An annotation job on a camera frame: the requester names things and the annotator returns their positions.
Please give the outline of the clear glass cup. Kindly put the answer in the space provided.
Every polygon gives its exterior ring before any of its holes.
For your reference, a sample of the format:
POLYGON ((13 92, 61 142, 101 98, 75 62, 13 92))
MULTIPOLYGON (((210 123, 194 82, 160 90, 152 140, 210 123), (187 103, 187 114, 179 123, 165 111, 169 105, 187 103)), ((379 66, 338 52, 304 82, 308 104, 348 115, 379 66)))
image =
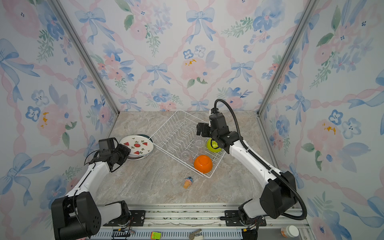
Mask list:
POLYGON ((202 139, 195 139, 194 140, 194 148, 197 150, 202 149, 205 146, 205 142, 202 139))
POLYGON ((185 150, 181 152, 180 159, 184 162, 190 162, 193 160, 193 156, 190 151, 185 150))

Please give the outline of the plate with fruit pattern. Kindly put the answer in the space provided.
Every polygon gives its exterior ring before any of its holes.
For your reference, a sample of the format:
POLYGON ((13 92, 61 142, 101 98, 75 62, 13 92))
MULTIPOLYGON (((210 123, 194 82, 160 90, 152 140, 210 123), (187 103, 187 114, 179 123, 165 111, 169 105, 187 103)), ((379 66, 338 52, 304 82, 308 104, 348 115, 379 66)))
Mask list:
POLYGON ((130 158, 144 157, 154 150, 153 142, 149 138, 141 135, 124 137, 119 143, 125 145, 131 150, 129 154, 130 158))

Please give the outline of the white wire dish rack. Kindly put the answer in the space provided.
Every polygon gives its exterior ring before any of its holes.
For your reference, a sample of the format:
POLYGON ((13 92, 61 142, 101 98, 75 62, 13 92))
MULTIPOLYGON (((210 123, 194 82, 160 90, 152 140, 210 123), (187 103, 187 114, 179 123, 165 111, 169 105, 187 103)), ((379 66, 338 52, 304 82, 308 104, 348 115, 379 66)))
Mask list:
POLYGON ((208 138, 203 138, 196 134, 197 124, 202 121, 203 120, 188 112, 176 110, 171 117, 151 135, 151 138, 157 149, 194 171, 196 174, 211 178, 226 152, 222 150, 219 153, 212 153, 207 149, 208 138), (195 139, 204 140, 205 146, 200 150, 195 149, 195 139), (185 150, 191 152, 193 156, 192 161, 184 162, 180 159, 181 152, 185 150), (194 168, 194 161, 200 155, 210 157, 213 162, 213 169, 207 174, 202 174, 194 168))

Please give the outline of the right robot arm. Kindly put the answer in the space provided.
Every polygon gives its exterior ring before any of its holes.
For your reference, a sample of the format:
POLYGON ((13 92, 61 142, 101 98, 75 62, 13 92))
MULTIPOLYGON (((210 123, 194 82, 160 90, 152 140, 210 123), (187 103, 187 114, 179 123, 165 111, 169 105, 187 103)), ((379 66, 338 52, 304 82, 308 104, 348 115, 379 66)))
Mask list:
POLYGON ((222 113, 211 114, 208 123, 198 123, 196 128, 198 136, 215 141, 220 149, 240 161, 264 188, 259 199, 239 207, 243 223, 248 224, 259 216, 276 219, 299 201, 295 177, 273 167, 253 151, 239 133, 230 131, 222 113))

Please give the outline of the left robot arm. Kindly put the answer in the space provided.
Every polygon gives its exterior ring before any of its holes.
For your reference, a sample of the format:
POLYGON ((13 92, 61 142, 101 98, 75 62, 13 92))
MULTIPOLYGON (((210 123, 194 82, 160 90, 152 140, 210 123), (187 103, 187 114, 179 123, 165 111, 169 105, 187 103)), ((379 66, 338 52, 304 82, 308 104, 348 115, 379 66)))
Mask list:
POLYGON ((99 149, 81 180, 51 205, 56 240, 90 238, 109 222, 122 226, 131 222, 132 215, 125 201, 98 207, 93 198, 104 178, 113 172, 114 165, 122 166, 130 152, 116 138, 99 141, 99 149))

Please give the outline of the green bowl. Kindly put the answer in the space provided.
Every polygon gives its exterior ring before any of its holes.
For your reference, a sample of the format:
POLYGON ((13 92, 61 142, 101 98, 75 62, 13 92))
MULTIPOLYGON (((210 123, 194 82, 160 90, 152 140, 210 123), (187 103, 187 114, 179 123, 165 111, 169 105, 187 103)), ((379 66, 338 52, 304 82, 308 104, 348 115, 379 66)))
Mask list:
POLYGON ((207 141, 207 149, 212 153, 219 153, 222 150, 212 138, 209 138, 207 141))

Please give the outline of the orange bowl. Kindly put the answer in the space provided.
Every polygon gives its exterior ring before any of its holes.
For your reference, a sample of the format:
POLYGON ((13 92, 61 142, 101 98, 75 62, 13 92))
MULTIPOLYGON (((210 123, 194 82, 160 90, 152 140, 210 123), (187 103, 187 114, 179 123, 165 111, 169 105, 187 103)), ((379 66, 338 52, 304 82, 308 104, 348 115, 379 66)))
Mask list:
POLYGON ((213 162, 210 157, 200 155, 194 161, 194 168, 202 174, 207 174, 213 169, 213 162))

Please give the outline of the small ice cream toy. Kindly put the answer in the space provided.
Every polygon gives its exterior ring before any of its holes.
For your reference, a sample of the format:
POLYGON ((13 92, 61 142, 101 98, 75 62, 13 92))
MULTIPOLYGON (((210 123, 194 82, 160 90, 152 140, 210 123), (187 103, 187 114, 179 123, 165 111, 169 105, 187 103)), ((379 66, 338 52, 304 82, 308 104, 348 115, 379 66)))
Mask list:
POLYGON ((193 184, 193 178, 192 177, 187 177, 185 179, 185 182, 184 182, 184 185, 183 185, 183 188, 184 189, 188 189, 192 184, 193 184))

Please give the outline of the rubiks cube toy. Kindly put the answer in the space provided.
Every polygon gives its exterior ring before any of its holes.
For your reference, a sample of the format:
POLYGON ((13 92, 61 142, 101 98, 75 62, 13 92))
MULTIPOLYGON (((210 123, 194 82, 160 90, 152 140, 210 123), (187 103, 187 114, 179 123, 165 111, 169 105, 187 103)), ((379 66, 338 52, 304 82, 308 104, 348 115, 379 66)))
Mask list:
POLYGON ((151 232, 151 240, 160 240, 162 233, 160 232, 151 232))

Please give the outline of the white lidded jar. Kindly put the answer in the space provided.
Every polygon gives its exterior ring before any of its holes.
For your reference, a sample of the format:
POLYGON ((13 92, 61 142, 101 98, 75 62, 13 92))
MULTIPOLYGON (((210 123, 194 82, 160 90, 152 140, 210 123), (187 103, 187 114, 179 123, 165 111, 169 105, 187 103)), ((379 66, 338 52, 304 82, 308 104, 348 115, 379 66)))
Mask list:
POLYGON ((284 238, 296 238, 299 234, 299 229, 296 226, 289 225, 281 228, 281 235, 284 238))

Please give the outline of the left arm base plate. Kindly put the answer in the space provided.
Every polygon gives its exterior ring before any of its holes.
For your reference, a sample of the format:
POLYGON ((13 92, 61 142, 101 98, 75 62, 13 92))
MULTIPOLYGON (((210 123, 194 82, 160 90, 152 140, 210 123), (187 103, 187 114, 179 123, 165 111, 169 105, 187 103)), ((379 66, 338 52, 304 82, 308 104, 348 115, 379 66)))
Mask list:
POLYGON ((143 227, 146 219, 145 210, 132 210, 129 211, 127 217, 120 217, 109 221, 104 224, 104 227, 143 227))

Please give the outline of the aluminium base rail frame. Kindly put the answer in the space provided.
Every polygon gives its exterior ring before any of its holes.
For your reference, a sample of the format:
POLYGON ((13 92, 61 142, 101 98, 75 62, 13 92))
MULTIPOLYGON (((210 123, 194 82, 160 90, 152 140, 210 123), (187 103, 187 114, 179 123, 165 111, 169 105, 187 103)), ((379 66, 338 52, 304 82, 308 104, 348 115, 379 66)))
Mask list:
POLYGON ((145 210, 143 227, 165 226, 226 226, 220 217, 226 210, 239 210, 240 206, 219 204, 187 205, 135 205, 133 210, 145 210))

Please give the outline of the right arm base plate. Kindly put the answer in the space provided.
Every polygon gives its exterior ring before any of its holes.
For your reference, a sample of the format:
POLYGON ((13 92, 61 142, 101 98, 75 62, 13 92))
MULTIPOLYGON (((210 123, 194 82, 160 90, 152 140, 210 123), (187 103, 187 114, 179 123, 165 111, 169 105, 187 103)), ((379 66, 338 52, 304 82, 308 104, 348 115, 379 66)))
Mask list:
POLYGON ((239 210, 226 210, 224 216, 220 217, 221 221, 224 221, 227 227, 252 227, 259 223, 260 227, 267 225, 266 219, 262 216, 249 218, 239 210))

